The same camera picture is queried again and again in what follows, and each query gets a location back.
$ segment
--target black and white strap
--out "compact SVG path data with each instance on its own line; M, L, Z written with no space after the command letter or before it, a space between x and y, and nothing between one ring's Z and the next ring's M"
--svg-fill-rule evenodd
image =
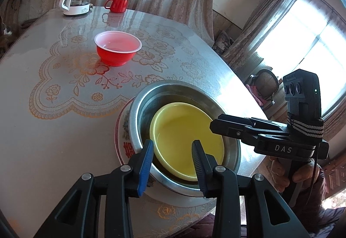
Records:
M318 121L319 124L322 126L314 126L314 125L308 125L302 121L298 121L297 119L292 118L293 115L288 116L288 124L291 125L291 127L298 132L308 136L308 137L314 137L314 138L323 138L323 120L321 119Z

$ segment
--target screw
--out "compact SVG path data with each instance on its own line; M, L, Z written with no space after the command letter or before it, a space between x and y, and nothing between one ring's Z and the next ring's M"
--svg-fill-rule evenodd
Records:
M226 168L224 166L218 165L215 167L215 171L219 172L219 173L223 173L226 170Z
M264 176L261 175L261 174L255 174L254 178L255 178L255 180L257 180L257 181L262 181L262 180L264 180Z
M123 172L128 172L128 171L131 170L131 166L129 166L129 165L122 165L120 167L120 170L122 170Z
M91 179L91 174L89 173L82 174L82 180L87 181L89 179Z

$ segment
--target kettle base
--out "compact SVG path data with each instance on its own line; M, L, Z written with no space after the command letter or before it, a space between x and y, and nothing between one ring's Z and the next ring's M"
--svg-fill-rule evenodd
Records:
M70 9L68 11L64 10L64 15L66 16L79 16L86 14L89 12L90 4L81 5L81 6L70 6Z

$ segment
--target red chinese character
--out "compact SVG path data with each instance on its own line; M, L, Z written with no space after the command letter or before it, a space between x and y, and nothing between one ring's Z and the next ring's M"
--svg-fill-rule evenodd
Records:
M135 154L131 143L124 142L124 148L127 158L131 158L131 156Z

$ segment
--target yellow plate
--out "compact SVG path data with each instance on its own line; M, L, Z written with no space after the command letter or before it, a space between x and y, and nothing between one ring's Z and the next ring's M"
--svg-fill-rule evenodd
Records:
M211 121L202 110L184 102L169 103L156 112L150 124L150 138L156 157L170 173L197 181L191 155L194 140L200 140L205 153L222 164L224 142L210 131Z

